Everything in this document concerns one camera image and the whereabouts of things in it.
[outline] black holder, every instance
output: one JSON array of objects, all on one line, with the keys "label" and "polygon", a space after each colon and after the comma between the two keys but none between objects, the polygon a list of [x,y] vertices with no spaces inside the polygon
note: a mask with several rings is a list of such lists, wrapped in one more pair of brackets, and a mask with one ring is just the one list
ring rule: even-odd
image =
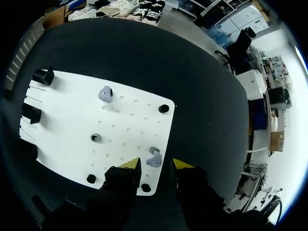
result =
[{"label": "black holder", "polygon": [[143,184],[141,186],[142,191],[144,191],[145,193],[148,193],[151,191],[151,187],[148,184]]},{"label": "black holder", "polygon": [[161,105],[161,106],[158,108],[158,111],[159,111],[160,113],[166,113],[166,112],[169,111],[169,106],[166,105],[166,104],[163,104],[163,105]]},{"label": "black holder", "polygon": [[30,162],[35,162],[38,158],[38,148],[35,144],[29,143],[21,138],[18,139],[18,147],[23,150],[23,157]]},{"label": "black holder", "polygon": [[52,67],[49,67],[48,71],[37,69],[32,75],[32,79],[34,81],[45,84],[46,86],[49,86],[51,84],[53,78],[54,72],[52,70]]},{"label": "black holder", "polygon": [[30,119],[30,124],[36,124],[40,121],[42,111],[36,107],[24,103],[21,110],[21,115]]},{"label": "black holder", "polygon": [[87,182],[89,182],[90,184],[94,184],[96,181],[96,176],[89,174],[87,177]]}]

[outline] office chair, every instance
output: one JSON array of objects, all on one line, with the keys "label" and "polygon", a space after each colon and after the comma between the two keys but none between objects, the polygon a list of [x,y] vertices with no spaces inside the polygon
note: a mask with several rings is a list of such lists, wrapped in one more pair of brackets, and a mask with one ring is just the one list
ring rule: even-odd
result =
[{"label": "office chair", "polygon": [[256,37],[255,32],[250,28],[241,30],[237,40],[227,47],[227,53],[223,54],[220,51],[215,51],[227,60],[224,65],[229,64],[232,73],[239,75],[252,69],[247,56],[247,49],[251,44],[251,38]]}]

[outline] white cabinet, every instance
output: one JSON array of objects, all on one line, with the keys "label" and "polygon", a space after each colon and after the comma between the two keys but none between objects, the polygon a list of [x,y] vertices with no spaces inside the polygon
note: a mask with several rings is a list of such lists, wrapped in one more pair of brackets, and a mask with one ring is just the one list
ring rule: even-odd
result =
[{"label": "white cabinet", "polygon": [[255,33],[269,27],[262,14],[254,5],[247,6],[218,26],[222,32],[230,36],[229,38],[232,42],[237,40],[241,30],[248,27],[252,28]]},{"label": "white cabinet", "polygon": [[222,32],[224,32],[226,34],[231,34],[232,32],[238,30],[236,25],[230,19],[228,19],[225,22],[223,22],[222,24],[220,24],[219,28]]},{"label": "white cabinet", "polygon": [[230,20],[238,27],[241,28],[244,25],[256,20],[257,18],[262,17],[262,14],[254,5],[250,5],[245,9],[239,11]]},{"label": "white cabinet", "polygon": [[266,85],[259,71],[250,70],[235,77],[244,87],[248,100],[263,99]]},{"label": "white cabinet", "polygon": [[267,22],[265,21],[265,19],[263,17],[260,17],[256,20],[244,25],[243,27],[240,28],[240,30],[243,30],[247,27],[252,28],[252,30],[255,33],[259,33],[260,31],[267,29],[269,27],[269,25],[267,24]]}]

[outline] cardboard box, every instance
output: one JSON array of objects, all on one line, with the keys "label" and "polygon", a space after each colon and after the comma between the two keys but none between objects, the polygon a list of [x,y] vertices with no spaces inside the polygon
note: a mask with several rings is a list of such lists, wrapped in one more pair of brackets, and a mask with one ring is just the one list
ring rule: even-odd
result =
[{"label": "cardboard box", "polygon": [[43,18],[43,27],[45,30],[61,25],[65,22],[65,6],[62,6],[48,14]]},{"label": "cardboard box", "polygon": [[252,1],[252,4],[254,4],[255,7],[260,11],[260,13],[262,14],[264,20],[265,20],[266,22],[269,22],[270,19],[268,18],[268,16],[267,16],[267,15],[265,14],[265,12],[263,11],[261,5],[260,5],[257,1]]},{"label": "cardboard box", "polygon": [[80,5],[69,9],[67,6],[62,6],[50,13],[47,13],[43,18],[43,27],[45,30],[59,26],[67,22],[67,17],[77,9],[85,7],[86,3],[82,2]]},{"label": "cardboard box", "polygon": [[283,151],[284,131],[276,131],[270,134],[270,151]]}]

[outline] black table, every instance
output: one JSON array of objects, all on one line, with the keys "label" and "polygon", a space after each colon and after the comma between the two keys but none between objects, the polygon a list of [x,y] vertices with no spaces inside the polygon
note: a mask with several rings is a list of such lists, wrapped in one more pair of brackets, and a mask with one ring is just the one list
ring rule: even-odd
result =
[{"label": "black table", "polygon": [[211,55],[187,40],[123,19],[86,19],[45,31],[27,56],[10,99],[2,99],[1,130],[7,175],[25,206],[38,194],[51,208],[64,201],[85,206],[95,189],[39,163],[18,161],[15,145],[22,103],[37,68],[77,73],[139,88],[177,105],[156,194],[138,197],[125,230],[187,230],[169,178],[171,158],[201,166],[228,202],[238,184],[248,136],[246,93]]}]

